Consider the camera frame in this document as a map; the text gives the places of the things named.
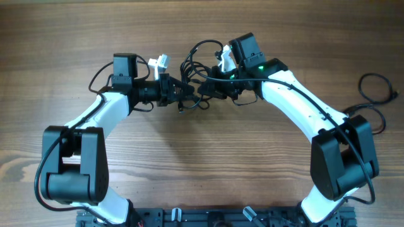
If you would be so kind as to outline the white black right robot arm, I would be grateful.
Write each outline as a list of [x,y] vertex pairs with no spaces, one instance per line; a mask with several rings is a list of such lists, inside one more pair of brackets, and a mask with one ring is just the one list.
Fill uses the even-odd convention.
[[205,79],[199,94],[236,100],[251,90],[281,110],[310,142],[314,186],[300,202],[298,218],[307,226],[322,226],[348,201],[375,202],[372,179],[379,175],[379,163],[363,116],[349,117],[322,102],[281,60],[268,60],[252,33],[221,45],[215,57],[213,67],[189,57],[191,69]]

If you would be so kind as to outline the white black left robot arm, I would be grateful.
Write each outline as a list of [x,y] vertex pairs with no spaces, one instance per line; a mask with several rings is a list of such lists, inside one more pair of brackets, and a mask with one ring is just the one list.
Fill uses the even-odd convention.
[[96,91],[95,102],[63,126],[49,126],[42,139],[42,159],[34,180],[37,201],[50,211],[82,209],[100,226],[143,226],[130,200],[109,187],[105,139],[137,104],[165,107],[189,98],[194,88],[164,72],[160,59],[146,64],[157,78],[138,77],[137,54],[116,53],[113,73]]

